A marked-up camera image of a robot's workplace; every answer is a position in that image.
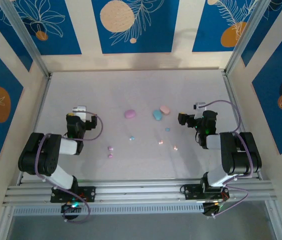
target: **white wall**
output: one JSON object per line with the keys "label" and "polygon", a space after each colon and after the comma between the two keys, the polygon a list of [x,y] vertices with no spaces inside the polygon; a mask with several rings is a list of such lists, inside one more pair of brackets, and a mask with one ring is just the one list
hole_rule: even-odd
{"label": "white wall", "polygon": [[265,115],[253,89],[252,81],[282,41],[282,12],[266,35],[251,61],[244,67],[240,60],[229,79],[234,87],[243,122],[253,133],[263,163],[264,173],[272,180],[282,207],[282,154],[279,155]]}
{"label": "white wall", "polygon": [[26,70],[10,45],[0,33],[0,58],[23,85],[18,106],[0,154],[0,212],[2,202],[11,179],[17,168],[19,155],[28,136],[32,132],[37,115],[38,99],[43,93],[45,83],[37,65]]}
{"label": "white wall", "polygon": [[90,0],[66,0],[82,55],[51,55],[43,59],[52,72],[224,68],[232,54],[192,53],[206,0],[180,0],[172,53],[102,54]]}

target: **pink soap bar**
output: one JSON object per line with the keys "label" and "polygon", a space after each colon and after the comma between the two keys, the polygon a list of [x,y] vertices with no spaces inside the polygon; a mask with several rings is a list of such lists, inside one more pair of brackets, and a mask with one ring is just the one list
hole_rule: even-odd
{"label": "pink soap bar", "polygon": [[164,115],[168,115],[168,114],[170,113],[170,109],[169,109],[167,106],[165,106],[165,105],[163,105],[163,106],[160,107],[160,111],[161,111],[161,113],[163,113]]}
{"label": "pink soap bar", "polygon": [[127,110],[127,111],[125,111],[125,113],[124,113],[124,117],[125,117],[126,119],[132,119],[132,118],[134,118],[135,116],[136,116],[136,111],[134,111],[133,109]]}

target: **black bracket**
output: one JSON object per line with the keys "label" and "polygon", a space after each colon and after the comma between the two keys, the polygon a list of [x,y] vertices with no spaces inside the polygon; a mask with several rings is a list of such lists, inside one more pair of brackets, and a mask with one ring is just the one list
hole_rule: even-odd
{"label": "black bracket", "polygon": [[[79,186],[77,187],[76,194],[85,200],[87,203],[94,203],[96,198],[96,187],[95,186]],[[65,193],[59,189],[52,188],[51,203],[72,203],[82,201],[72,195]]]}
{"label": "black bracket", "polygon": [[201,200],[209,203],[219,200],[226,201],[230,198],[229,191],[226,187],[204,191],[201,184],[185,184],[181,187],[180,191],[185,195],[185,200]]}

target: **blue oval object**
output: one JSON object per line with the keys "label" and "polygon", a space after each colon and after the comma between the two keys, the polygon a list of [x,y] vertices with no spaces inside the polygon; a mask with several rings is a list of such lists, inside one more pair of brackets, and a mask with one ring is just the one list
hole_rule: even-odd
{"label": "blue oval object", "polygon": [[160,112],[160,110],[154,110],[153,111],[153,117],[155,118],[155,120],[161,121],[162,113]]}

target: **floor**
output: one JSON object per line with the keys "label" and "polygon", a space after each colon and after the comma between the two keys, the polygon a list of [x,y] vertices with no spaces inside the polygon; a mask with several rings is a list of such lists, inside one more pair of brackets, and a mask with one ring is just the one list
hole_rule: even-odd
{"label": "floor", "polygon": [[[196,131],[179,125],[178,113],[194,114],[194,103],[219,99],[229,100],[220,70],[55,72],[36,131],[63,135],[66,114],[86,106],[102,119],[102,135],[85,142],[80,155],[59,156],[60,166],[79,180],[200,178],[221,164],[220,151],[202,149],[195,142]],[[171,113],[156,121],[153,111],[161,105]],[[136,111],[135,118],[124,118],[129,109]],[[218,112],[217,132],[236,128],[226,103],[208,109]],[[95,137],[100,129],[99,122],[85,138]],[[108,158],[108,146],[114,148],[113,158]]]}

